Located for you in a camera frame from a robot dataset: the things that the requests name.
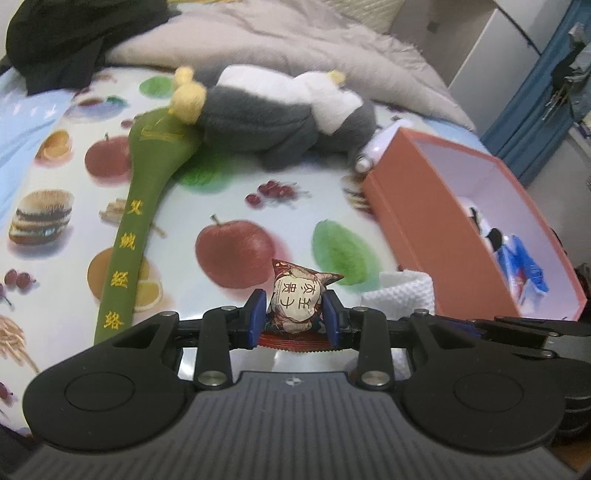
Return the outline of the red candy wrapper snack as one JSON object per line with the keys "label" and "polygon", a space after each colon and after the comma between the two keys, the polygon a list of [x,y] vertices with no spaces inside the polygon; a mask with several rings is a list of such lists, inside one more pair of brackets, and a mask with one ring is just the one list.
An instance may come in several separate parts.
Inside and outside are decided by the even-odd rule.
{"label": "red candy wrapper snack", "polygon": [[344,276],[273,259],[273,291],[259,346],[294,353],[332,349],[322,319],[322,294]]}

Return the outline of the blue snack packet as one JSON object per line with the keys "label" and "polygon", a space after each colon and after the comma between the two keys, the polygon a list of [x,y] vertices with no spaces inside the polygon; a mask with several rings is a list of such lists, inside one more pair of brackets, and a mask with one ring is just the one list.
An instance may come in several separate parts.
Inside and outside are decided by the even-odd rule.
{"label": "blue snack packet", "polygon": [[495,257],[520,314],[534,314],[549,292],[543,269],[516,235],[503,237]]}

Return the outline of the small panda plush toy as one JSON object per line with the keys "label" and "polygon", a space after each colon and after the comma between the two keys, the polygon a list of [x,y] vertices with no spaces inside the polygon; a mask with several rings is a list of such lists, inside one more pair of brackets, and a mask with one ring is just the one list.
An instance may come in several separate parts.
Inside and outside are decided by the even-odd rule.
{"label": "small panda plush toy", "polygon": [[460,197],[458,199],[466,216],[475,226],[478,235],[483,240],[487,250],[494,254],[499,251],[505,243],[505,236],[496,227],[492,227],[487,218],[483,215],[481,209],[469,198]]}

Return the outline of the white folded tissue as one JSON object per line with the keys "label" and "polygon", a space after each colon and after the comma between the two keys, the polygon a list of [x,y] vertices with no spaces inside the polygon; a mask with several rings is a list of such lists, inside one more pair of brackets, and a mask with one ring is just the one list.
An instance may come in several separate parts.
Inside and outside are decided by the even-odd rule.
{"label": "white folded tissue", "polygon": [[383,312],[389,320],[408,317],[417,309],[434,314],[433,280],[419,271],[381,272],[379,288],[363,293],[361,305]]}

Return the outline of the orange cardboard box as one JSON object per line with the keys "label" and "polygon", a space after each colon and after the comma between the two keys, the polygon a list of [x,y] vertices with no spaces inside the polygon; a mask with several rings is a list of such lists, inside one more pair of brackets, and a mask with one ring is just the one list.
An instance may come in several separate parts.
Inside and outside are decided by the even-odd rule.
{"label": "orange cardboard box", "polygon": [[499,159],[402,128],[362,187],[398,263],[431,276],[438,314],[469,320],[520,313],[462,204],[469,200],[491,226],[518,236],[540,265],[550,290],[532,317],[579,319],[586,297],[574,268],[535,202]]}

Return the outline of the small white bottle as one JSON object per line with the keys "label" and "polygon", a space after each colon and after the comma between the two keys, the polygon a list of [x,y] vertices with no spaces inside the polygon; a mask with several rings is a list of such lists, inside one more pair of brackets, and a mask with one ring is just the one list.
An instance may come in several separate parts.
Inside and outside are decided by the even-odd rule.
{"label": "small white bottle", "polygon": [[377,132],[370,142],[363,147],[358,157],[356,157],[355,171],[358,174],[368,174],[370,170],[375,168],[386,150],[390,146],[401,128],[410,128],[413,126],[411,120],[402,118],[394,121],[393,124]]}

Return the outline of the green embroidered fabric hammer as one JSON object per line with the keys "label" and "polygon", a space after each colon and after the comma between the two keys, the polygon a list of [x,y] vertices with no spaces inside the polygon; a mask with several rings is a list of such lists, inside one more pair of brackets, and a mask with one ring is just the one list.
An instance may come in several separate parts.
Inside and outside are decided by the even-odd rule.
{"label": "green embroidered fabric hammer", "polygon": [[99,304],[94,342],[132,325],[143,252],[167,182],[201,144],[197,129],[167,108],[140,115],[128,135],[132,175]]}

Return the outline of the grey white penguin plush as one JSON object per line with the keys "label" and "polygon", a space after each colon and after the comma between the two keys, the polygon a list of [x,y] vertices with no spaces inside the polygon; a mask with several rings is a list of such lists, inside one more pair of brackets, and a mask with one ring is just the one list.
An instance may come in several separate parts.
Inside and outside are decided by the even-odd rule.
{"label": "grey white penguin plush", "polygon": [[207,146],[257,154],[270,171],[297,164],[310,150],[358,152],[377,128],[372,102],[346,88],[346,74],[338,70],[294,77],[235,64],[207,87],[192,68],[179,67],[169,112],[197,127]]}

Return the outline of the fruit print bed sheet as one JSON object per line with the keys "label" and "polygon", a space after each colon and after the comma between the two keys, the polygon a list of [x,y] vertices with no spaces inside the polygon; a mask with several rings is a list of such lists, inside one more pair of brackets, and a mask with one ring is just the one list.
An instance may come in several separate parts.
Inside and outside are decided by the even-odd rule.
{"label": "fruit print bed sheet", "polygon": [[[164,78],[113,68],[82,94],[30,96],[23,78],[1,78],[1,268],[32,276],[1,303],[1,421],[28,433],[24,391],[35,375],[91,346],[104,271],[130,171],[114,143],[135,116],[165,105]],[[335,289],[346,304],[379,286],[398,264],[341,156],[311,155],[276,173],[293,200],[250,207],[245,198],[270,179],[256,158],[200,148],[166,184],[144,250],[136,321],[164,310],[184,319],[242,302],[201,270],[195,241],[216,222],[235,222],[273,240],[277,258],[317,268],[315,232],[332,228],[346,254]]]}

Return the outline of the blue curtain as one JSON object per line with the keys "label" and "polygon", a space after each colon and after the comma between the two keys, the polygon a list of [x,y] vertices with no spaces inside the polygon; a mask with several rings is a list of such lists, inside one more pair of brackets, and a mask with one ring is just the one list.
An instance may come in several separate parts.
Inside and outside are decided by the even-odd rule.
{"label": "blue curtain", "polygon": [[551,73],[570,52],[568,31],[577,22],[590,38],[590,3],[573,1],[548,46],[517,93],[482,137],[490,153],[501,159],[524,186],[530,185],[556,152],[575,123],[568,105],[542,121],[552,92]]}

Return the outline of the grey duvet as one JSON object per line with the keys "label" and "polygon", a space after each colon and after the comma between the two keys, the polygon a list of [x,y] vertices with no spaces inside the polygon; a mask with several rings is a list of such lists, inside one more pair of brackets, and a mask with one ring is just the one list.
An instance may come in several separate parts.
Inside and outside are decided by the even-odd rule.
{"label": "grey duvet", "polygon": [[176,69],[200,79],[232,64],[297,76],[338,70],[349,88],[374,101],[475,125],[436,70],[411,44],[353,22],[322,1],[183,4],[177,15],[111,48],[111,65]]}

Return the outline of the white wardrobe cabinet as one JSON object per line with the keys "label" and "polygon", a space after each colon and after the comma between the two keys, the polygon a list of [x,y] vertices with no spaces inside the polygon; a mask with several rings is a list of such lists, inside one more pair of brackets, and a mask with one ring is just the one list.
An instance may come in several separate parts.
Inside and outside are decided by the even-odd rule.
{"label": "white wardrobe cabinet", "polygon": [[391,33],[414,44],[485,133],[550,43],[570,3],[407,1]]}

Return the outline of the beige quilted headboard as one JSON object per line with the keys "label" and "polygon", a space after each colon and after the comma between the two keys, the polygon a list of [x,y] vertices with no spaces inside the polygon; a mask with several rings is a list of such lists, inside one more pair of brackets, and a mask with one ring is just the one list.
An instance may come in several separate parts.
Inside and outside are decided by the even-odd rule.
{"label": "beige quilted headboard", "polygon": [[380,34],[389,34],[405,0],[329,0],[327,4],[346,18]]}

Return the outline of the hanging clothes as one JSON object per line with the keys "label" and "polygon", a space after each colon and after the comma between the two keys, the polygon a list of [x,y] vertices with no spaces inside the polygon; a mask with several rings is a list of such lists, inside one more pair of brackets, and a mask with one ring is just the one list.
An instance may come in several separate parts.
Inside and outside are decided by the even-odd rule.
{"label": "hanging clothes", "polygon": [[585,26],[577,22],[568,31],[570,52],[551,73],[552,92],[545,104],[542,121],[548,123],[568,105],[576,123],[584,121],[590,113],[590,38]]}

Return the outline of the black clothing pile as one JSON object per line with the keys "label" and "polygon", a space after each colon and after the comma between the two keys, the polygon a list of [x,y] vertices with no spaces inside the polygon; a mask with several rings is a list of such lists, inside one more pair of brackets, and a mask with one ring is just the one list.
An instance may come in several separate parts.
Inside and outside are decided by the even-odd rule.
{"label": "black clothing pile", "polygon": [[27,93],[81,90],[108,50],[166,23],[166,1],[25,1],[10,20],[1,71],[14,68]]}

